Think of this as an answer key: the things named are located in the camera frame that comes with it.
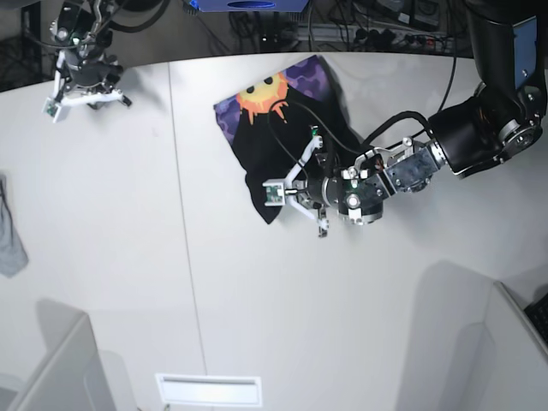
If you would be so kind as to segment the blue box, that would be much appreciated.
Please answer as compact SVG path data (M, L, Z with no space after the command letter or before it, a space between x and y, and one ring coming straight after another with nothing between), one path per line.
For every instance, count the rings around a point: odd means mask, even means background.
M192 4L203 12L301 12L307 0L197 0Z

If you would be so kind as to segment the white partition panel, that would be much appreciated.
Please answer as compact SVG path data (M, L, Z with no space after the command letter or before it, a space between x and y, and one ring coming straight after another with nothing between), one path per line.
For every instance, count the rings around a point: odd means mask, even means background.
M547 346L500 282L459 336L451 371L451 410L547 409Z
M116 409L87 314L75 315L26 382L1 376L1 409Z

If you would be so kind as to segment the grey cloth at table edge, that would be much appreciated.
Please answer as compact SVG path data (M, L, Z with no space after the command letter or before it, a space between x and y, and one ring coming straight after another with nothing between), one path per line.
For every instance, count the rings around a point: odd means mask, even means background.
M12 278L27 267L29 258L16 230L7 193L7 177L1 174L1 275Z

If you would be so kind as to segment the white power strip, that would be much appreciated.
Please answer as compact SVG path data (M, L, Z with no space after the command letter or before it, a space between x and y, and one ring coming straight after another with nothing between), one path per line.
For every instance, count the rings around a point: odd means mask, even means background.
M355 31L353 47L367 51L390 51L401 47L422 46L437 40L439 36L427 32L362 27Z

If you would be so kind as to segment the white partition panel right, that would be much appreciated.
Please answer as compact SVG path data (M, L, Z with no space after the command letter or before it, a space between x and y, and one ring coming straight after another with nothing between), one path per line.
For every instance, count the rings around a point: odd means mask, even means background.
M451 371L451 410L547 409L547 346L500 282L459 336Z

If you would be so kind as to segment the black T-shirt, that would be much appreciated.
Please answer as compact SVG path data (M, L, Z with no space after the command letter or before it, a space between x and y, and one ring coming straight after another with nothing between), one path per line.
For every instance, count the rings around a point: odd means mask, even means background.
M336 164L353 163L360 141L336 88L326 60L313 55L214 104L217 125L244 169L253 207L266 223L280 210L266 205L263 184L288 174L313 127L333 147Z

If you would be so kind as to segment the black keyboard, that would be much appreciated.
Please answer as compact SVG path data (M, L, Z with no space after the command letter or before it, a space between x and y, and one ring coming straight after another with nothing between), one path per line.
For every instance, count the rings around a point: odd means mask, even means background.
M524 310L534 329L548 343L548 295L527 306Z

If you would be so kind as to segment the white partition panel left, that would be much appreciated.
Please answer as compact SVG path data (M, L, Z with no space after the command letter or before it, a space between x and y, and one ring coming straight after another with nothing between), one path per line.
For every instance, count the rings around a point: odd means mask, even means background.
M1 409L116 409L87 314L75 315L26 382L1 376Z

